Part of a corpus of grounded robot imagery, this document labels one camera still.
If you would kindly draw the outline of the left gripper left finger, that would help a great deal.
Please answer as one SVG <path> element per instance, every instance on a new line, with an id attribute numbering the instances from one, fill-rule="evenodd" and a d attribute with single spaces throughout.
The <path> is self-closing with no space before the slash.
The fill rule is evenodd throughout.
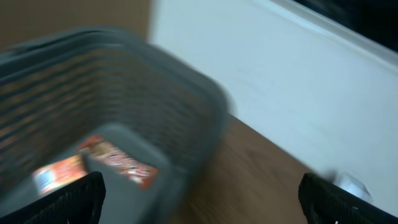
<path id="1" fill-rule="evenodd" d="M 102 173 L 88 175 L 1 218 L 1 224 L 98 224 L 106 196 Z"/>

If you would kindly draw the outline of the red chocolate bar wrapper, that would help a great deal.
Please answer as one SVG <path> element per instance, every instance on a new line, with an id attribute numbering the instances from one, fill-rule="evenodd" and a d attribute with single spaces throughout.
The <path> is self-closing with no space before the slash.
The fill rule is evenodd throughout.
<path id="1" fill-rule="evenodd" d="M 156 167 L 136 160 L 100 135 L 86 139 L 78 146 L 78 150 L 90 159 L 112 168 L 142 189 L 148 189 L 159 172 Z"/>

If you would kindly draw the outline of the small orange box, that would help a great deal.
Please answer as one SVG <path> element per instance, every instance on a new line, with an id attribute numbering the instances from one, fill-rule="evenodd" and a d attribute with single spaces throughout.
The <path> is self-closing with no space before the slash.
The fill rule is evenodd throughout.
<path id="1" fill-rule="evenodd" d="M 43 166 L 33 172 L 39 195 L 50 194 L 87 175 L 81 155 L 71 156 Z"/>

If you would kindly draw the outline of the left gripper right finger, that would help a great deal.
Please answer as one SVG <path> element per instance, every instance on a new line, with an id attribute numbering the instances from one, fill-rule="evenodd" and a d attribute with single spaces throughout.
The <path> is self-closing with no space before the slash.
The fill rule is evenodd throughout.
<path id="1" fill-rule="evenodd" d="M 307 172 L 298 199 L 309 224 L 397 224 L 397 217 Z"/>

